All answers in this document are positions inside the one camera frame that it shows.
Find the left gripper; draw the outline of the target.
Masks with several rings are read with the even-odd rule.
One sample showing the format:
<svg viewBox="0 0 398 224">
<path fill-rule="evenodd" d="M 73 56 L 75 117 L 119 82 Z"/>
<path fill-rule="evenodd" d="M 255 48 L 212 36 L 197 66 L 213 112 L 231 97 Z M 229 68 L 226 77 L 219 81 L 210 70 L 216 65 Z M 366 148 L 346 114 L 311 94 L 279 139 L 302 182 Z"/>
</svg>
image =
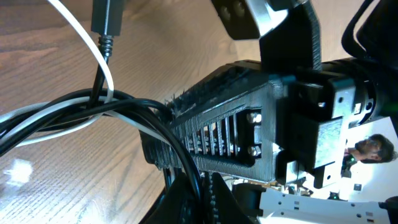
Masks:
<svg viewBox="0 0 398 224">
<path fill-rule="evenodd" d="M 276 179 L 287 180 L 287 164 L 298 162 L 321 187 L 342 159 L 343 132 L 370 121 L 382 95 L 378 65 L 355 58 L 321 62 L 318 21 L 309 2 L 260 40 L 261 60 L 227 64 L 199 83 L 282 81 L 287 85 L 278 134 Z"/>
</svg>

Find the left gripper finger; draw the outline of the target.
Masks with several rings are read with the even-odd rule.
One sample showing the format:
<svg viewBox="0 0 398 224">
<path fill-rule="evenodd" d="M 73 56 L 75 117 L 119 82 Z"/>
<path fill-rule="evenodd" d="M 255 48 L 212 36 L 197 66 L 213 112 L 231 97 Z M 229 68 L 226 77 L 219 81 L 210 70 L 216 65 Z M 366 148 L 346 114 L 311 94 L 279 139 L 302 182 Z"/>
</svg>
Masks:
<svg viewBox="0 0 398 224">
<path fill-rule="evenodd" d="M 166 104 L 167 126 L 198 170 L 270 182 L 287 93 L 282 81 L 198 83 Z"/>
</svg>

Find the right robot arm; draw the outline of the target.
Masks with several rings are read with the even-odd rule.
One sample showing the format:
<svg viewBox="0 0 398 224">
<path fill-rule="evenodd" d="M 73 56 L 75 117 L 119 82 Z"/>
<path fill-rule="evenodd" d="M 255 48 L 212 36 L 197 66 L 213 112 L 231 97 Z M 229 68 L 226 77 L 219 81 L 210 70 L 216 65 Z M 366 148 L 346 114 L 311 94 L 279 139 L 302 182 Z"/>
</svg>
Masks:
<svg viewBox="0 0 398 224">
<path fill-rule="evenodd" d="M 218 173 L 205 174 L 196 202 L 180 174 L 142 223 L 397 223 L 397 200 L 345 202 L 283 194 L 242 183 L 229 189 Z"/>
</svg>

